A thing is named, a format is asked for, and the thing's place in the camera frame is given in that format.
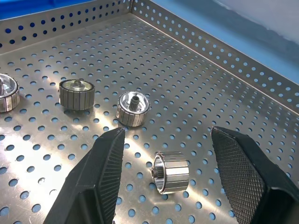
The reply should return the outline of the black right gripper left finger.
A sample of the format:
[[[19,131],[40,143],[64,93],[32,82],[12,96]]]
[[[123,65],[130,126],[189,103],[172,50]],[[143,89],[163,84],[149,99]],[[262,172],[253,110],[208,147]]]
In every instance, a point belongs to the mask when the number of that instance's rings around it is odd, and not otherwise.
[[[43,224],[113,224],[124,141],[123,127],[96,139],[67,175]]]

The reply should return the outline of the perforated metal tray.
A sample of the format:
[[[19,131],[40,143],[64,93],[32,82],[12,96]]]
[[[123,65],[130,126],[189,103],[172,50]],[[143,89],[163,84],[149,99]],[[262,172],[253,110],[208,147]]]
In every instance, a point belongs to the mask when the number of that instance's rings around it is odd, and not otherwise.
[[[97,36],[0,55],[20,103],[0,113],[0,224],[43,224],[71,169],[104,132],[120,126],[125,91],[150,101],[127,128],[115,224],[237,224],[224,194],[210,132],[249,135],[299,187],[299,86],[148,0],[96,28]],[[95,86],[94,104],[59,103],[59,83]],[[157,152],[182,152],[185,191],[159,194]]]

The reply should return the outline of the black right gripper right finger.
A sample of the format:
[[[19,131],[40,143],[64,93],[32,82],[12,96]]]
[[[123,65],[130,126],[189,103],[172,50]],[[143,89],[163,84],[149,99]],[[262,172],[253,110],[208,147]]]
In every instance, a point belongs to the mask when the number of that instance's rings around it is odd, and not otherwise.
[[[211,138],[238,224],[299,224],[299,188],[252,138],[219,126]]]

